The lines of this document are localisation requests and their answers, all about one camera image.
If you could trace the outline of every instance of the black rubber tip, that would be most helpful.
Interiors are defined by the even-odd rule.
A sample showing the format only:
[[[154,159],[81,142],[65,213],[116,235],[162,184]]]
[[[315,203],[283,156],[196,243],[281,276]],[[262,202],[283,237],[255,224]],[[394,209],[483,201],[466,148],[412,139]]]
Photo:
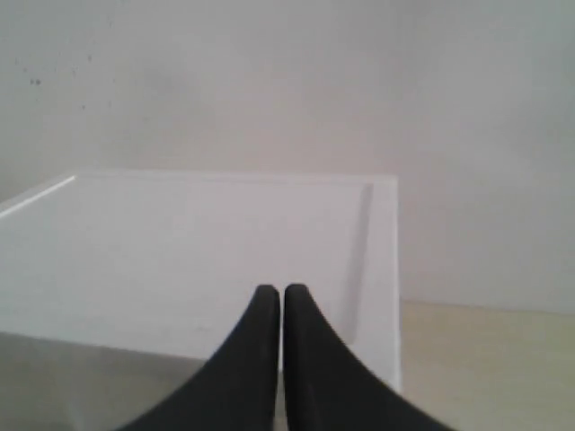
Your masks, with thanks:
[[[122,431],[271,431],[279,294],[258,286],[219,350],[178,391]]]
[[[304,285],[284,297],[290,431],[447,431],[379,381],[343,344]]]

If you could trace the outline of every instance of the white wall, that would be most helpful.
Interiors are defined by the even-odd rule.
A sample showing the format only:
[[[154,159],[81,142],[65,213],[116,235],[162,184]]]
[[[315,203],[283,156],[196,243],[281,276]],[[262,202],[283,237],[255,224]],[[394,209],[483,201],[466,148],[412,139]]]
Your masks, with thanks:
[[[405,297],[575,312],[573,16],[4,1],[0,198],[77,166],[396,173]]]

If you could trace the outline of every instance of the black object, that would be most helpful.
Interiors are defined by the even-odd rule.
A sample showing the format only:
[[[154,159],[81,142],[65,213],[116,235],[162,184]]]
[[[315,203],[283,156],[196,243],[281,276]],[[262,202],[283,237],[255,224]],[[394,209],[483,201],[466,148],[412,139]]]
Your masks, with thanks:
[[[343,344],[305,285],[286,289],[284,385],[290,431],[448,431],[380,382]]]
[[[179,390],[121,431],[271,431],[279,294],[259,286],[219,350]]]

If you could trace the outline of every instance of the white cardboard box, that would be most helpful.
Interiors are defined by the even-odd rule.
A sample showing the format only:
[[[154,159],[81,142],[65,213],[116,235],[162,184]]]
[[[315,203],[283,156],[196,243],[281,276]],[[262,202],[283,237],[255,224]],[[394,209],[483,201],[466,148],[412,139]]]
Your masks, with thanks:
[[[78,172],[0,206],[0,331],[208,358],[258,284],[306,283],[400,389],[393,177]]]

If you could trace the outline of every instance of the wall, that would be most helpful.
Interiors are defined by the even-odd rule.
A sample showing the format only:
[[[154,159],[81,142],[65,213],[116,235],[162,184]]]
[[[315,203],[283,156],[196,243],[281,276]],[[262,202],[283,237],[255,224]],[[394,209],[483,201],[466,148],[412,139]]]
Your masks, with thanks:
[[[396,173],[405,297],[575,312],[571,3],[4,1],[0,198],[77,166]]]

